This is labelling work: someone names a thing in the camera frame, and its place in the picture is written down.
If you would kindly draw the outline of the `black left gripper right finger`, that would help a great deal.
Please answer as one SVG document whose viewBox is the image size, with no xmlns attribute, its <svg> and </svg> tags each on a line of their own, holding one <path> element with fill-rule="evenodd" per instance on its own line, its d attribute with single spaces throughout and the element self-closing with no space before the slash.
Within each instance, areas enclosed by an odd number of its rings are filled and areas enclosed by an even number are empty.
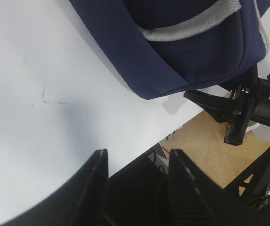
<svg viewBox="0 0 270 226">
<path fill-rule="evenodd" d="M 180 149 L 169 158 L 168 196 L 176 226 L 226 226 L 227 197 Z"/>
</svg>

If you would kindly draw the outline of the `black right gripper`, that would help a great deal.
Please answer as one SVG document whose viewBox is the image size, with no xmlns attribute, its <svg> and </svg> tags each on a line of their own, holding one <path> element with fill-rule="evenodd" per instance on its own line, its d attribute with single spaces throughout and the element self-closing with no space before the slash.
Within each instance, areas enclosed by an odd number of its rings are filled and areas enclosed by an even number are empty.
<svg viewBox="0 0 270 226">
<path fill-rule="evenodd" d="M 239 106 L 234 99 L 197 90 L 186 91 L 184 97 L 203 108 L 216 122 L 229 122 L 225 143 L 241 145 L 249 121 L 270 127 L 270 81 L 259 80 L 257 65 L 219 86 L 229 92 L 240 87 L 237 92 Z"/>
</svg>

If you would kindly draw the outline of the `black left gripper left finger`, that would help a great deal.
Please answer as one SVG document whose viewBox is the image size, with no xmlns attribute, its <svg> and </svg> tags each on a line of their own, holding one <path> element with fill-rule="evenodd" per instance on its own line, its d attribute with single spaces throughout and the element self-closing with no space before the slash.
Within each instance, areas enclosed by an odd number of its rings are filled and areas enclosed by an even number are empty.
<svg viewBox="0 0 270 226">
<path fill-rule="evenodd" d="M 107 150 L 97 150 L 68 184 L 66 226 L 101 226 L 108 183 Z"/>
</svg>

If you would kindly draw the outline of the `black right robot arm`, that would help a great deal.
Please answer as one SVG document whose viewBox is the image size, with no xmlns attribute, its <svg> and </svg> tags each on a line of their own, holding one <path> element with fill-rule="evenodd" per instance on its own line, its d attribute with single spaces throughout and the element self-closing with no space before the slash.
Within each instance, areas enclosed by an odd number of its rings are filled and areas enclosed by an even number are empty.
<svg viewBox="0 0 270 226">
<path fill-rule="evenodd" d="M 220 86 L 231 92 L 229 97 L 198 90 L 186 91 L 184 97 L 203 108 L 216 122 L 228 123 L 225 143 L 241 145 L 249 121 L 270 127 L 270 74 L 266 79 L 260 78 L 255 65 Z"/>
</svg>

